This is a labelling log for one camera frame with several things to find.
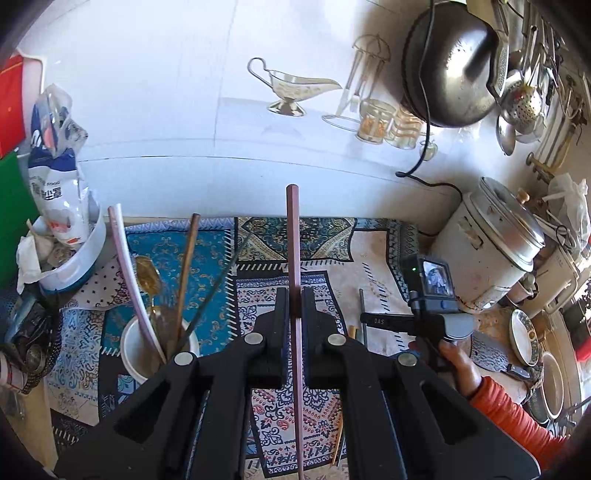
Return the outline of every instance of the hand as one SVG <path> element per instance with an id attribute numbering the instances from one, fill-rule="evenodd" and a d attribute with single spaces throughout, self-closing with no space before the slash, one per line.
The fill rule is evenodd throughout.
<path id="1" fill-rule="evenodd" d="M 476 364 L 464 350 L 445 340 L 439 342 L 439 352 L 443 358 L 456 367 L 455 377 L 458 392 L 465 397 L 474 395 L 482 383 L 482 375 Z"/>

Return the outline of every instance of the camera screen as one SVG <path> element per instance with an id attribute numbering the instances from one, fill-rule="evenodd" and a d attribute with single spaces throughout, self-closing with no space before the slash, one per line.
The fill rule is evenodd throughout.
<path id="1" fill-rule="evenodd" d="M 425 273 L 426 295 L 454 296 L 452 283 L 449 281 L 447 271 L 443 265 L 424 261 L 423 271 Z"/>

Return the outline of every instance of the white rice cooker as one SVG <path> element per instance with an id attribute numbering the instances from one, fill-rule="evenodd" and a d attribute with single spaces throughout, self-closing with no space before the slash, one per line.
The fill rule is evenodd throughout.
<path id="1" fill-rule="evenodd" d="M 529 195 L 514 195 L 503 184 L 482 177 L 431 246 L 448 263 L 462 310 L 480 313 L 499 301 L 534 268 L 544 234 L 524 207 Z"/>

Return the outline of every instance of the blue and white food bag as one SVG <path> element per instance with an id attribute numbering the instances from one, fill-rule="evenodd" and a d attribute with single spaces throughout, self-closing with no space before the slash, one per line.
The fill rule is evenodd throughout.
<path id="1" fill-rule="evenodd" d="M 90 235 L 89 189 L 76 155 L 88 134 L 72 120 L 72 99 L 55 85 L 40 95 L 31 119 L 29 184 L 37 208 L 53 235 L 78 248 Z"/>

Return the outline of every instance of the wok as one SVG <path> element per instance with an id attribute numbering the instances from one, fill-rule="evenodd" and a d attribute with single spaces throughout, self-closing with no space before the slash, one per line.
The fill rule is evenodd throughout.
<path id="1" fill-rule="evenodd" d="M 402 54 L 402 84 L 408 106 L 423 120 L 427 111 L 419 84 L 419 64 L 428 23 L 429 10 L 415 21 Z M 495 99 L 486 84 L 497 41 L 492 27 L 470 14 L 465 5 L 435 5 L 422 75 L 432 125 L 461 128 L 482 120 L 492 110 Z"/>

